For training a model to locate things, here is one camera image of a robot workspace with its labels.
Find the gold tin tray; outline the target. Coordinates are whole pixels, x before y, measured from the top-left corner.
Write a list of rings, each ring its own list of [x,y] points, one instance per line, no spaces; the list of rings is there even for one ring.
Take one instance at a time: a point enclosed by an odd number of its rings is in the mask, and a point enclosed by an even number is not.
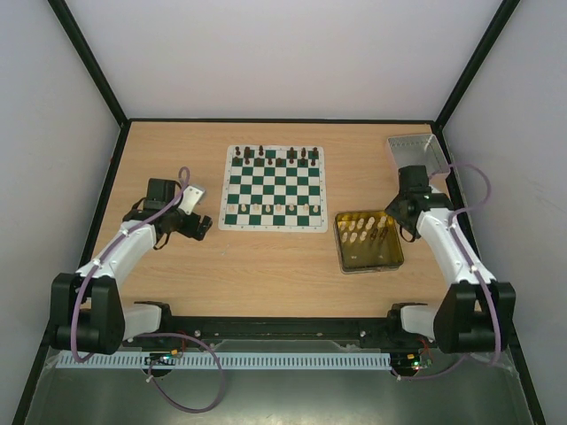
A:
[[[385,211],[339,212],[333,226],[344,274],[394,271],[403,265],[397,227]]]

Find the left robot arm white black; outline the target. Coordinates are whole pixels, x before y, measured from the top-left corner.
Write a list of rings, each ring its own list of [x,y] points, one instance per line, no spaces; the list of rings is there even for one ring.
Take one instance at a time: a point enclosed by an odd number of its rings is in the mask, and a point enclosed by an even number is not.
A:
[[[194,209],[205,194],[187,182],[151,178],[145,196],[124,215],[104,249],[52,282],[50,346],[85,362],[94,353],[113,354],[125,341],[168,328],[169,304],[138,301],[124,307],[120,288],[142,257],[164,248],[173,233],[204,239],[212,220]]]

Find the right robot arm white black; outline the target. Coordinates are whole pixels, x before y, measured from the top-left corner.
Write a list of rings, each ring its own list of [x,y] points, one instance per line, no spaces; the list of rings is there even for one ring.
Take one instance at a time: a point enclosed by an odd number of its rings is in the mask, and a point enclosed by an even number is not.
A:
[[[439,306],[399,303],[389,312],[388,340],[399,347],[425,336],[444,353],[489,352],[498,361],[508,345],[516,292],[483,265],[464,235],[449,197],[434,189],[423,165],[398,171],[399,192],[386,212],[411,241],[430,247],[447,283]]]

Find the green white chess board mat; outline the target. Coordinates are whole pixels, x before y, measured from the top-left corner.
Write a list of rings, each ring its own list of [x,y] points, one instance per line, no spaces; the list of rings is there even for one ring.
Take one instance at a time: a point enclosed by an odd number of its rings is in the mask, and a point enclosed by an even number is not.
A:
[[[234,204],[235,211],[228,212]],[[247,205],[241,212],[240,205]],[[261,205],[252,213],[252,205]],[[316,145],[230,145],[220,230],[322,234],[329,226],[324,150]]]

